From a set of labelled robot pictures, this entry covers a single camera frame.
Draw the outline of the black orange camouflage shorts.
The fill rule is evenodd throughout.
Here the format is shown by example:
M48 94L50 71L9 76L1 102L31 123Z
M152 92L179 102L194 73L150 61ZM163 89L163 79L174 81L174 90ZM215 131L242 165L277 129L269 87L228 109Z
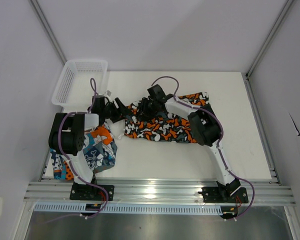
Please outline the black orange camouflage shorts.
M197 143L187 119L166 110L159 111L149 118L142 115L142 107L148 102L149 98L143 97L127 106L130 113L125 117L125 136L153 142Z

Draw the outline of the blue orange patterned shorts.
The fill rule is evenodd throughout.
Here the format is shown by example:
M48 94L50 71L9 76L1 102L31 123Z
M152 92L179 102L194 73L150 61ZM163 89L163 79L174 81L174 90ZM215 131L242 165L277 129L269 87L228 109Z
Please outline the blue orange patterned shorts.
M109 125L103 125L86 131L84 135L83 154L87 166L97 174L115 166L117 145ZM53 178L70 181L74 175L64 156L50 149L50 160L53 169Z

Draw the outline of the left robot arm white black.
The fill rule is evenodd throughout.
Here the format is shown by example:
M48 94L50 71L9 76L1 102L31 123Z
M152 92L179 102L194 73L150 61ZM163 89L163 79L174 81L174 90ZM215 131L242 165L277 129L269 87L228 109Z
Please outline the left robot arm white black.
M91 182L115 165L118 149L106 121L116 123L129 112L119 98L97 96L86 112L57 113L48 139L55 177L74 180L87 200L95 199L99 188Z

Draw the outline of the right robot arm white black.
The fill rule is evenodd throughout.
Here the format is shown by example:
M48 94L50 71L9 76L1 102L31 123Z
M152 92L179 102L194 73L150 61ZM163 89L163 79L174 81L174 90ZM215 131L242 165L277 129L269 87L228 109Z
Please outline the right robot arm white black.
M144 119L150 119L155 114L166 111L187 119L196 142L201 146L208 147L211 151L219 198L224 202L235 198L237 191L241 188L241 183L230 173L222 146L223 127L211 106L209 104L198 106L188 103L174 94L166 95L158 84L150 87L147 91L149 97L141 101L137 114Z

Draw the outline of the white plastic basket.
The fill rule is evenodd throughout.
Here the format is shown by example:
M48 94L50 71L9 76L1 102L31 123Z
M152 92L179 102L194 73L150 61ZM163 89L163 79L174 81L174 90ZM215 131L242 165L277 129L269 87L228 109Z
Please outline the white plastic basket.
M103 59L73 59L65 63L55 86L51 102L56 106L88 107L92 103L94 90L90 80L96 82L96 92L107 91L108 61Z

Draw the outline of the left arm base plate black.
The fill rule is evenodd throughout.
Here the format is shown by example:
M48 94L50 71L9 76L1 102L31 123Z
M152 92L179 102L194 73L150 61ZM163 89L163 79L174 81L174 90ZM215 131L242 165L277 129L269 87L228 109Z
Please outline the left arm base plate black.
M112 201L115 193L115 186L100 185L100 187L108 193L108 201ZM71 187L69 199L73 201L105 201L106 194L97 187L74 182Z

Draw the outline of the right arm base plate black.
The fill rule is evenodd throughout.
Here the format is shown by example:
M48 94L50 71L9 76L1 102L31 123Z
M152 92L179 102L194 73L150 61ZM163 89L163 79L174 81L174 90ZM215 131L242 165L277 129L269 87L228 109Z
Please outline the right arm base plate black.
M249 202L247 190L245 187L240 187L233 195L222 196L220 189L216 186L206 186L202 187L200 191L197 192L202 196L204 203L243 203L247 204Z

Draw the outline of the aluminium mounting rail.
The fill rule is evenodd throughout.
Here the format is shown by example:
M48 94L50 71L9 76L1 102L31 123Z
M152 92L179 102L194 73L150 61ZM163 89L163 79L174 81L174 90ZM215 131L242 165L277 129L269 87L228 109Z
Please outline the aluminium mounting rail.
M213 180L189 179L128 179L99 178L99 185L113 185L113 202L118 204L194 205L203 202L198 193L203 187L214 187ZM295 206L296 200L289 186L278 183L255 182L254 190L247 183L248 199L255 206ZM28 184L24 201L69 202L71 182L60 180L32 181Z

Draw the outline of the left aluminium frame post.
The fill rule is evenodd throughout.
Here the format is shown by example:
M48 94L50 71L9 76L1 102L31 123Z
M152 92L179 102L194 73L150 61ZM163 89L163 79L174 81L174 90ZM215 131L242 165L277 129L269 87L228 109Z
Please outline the left aluminium frame post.
M51 28L49 21L39 3L38 0L29 0L28 1L34 14L36 15L43 31L45 32L52 48L54 49L57 57L59 58L60 62L64 65L67 62L67 58Z

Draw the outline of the aluminium frame post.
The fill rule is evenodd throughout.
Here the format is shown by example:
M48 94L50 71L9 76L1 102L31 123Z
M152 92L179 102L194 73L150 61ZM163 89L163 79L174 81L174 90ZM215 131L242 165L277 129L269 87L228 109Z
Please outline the aluminium frame post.
M293 6L295 5L296 0L286 0L284 2L283 7L281 8L278 16L276 17L273 25L271 26L269 33L267 34L265 40L263 41L260 49L257 52L257 55L253 59L250 67L248 68L245 77L247 80L251 78L261 61L263 60L264 56L266 55L268 49L272 45L273 41L275 40L277 34L279 33L280 29L282 28L285 20L287 19L289 13L291 12Z
M57 57L59 58L60 62L64 65L67 62L67 58L51 28L49 21L39 3L38 0L29 0L28 1L34 14L36 15L43 31L45 32L52 48L54 49Z

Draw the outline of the right side aluminium rail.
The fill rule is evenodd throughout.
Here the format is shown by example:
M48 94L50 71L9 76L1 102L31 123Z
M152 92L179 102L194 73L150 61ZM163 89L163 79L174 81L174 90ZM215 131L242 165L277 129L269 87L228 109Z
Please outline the right side aluminium rail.
M271 150L271 146L269 144L269 140L268 140L268 137L267 137L267 134L265 131L265 127L264 127L264 124L263 124L263 121L261 118L261 114L260 114L260 111L259 111L259 108L257 105L257 101L256 101L255 95L253 93L251 82L245 73L242 73L241 75L242 75L243 82L244 82L246 92L247 92L247 96L248 96L248 99L249 99L249 102L251 105L253 116L254 116L254 119L256 122L256 126L257 126L258 133L260 136L263 151L265 153L267 164L268 164L270 173L273 174L272 178L275 178L275 180L272 180L269 183L281 186L282 183L281 183L280 177L278 175L278 171L277 171L276 164L275 164L275 159L274 159L274 156L273 156L273 153Z

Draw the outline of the right aluminium frame post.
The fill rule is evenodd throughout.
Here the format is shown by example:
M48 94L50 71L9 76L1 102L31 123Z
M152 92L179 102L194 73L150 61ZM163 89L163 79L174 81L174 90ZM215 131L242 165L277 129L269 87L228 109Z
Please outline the right aluminium frame post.
M265 40L263 41L260 49L257 52L257 55L253 59L250 67L248 68L245 77L247 80L251 78L261 61L263 60L264 56L266 55L268 49L272 45L273 41L275 40L277 34L279 33L280 29L282 28L285 20L287 19L289 13L291 12L293 6L295 5L296 0L286 0L284 2L283 7L281 8L278 16L276 17L273 25L271 26L269 33L267 34Z

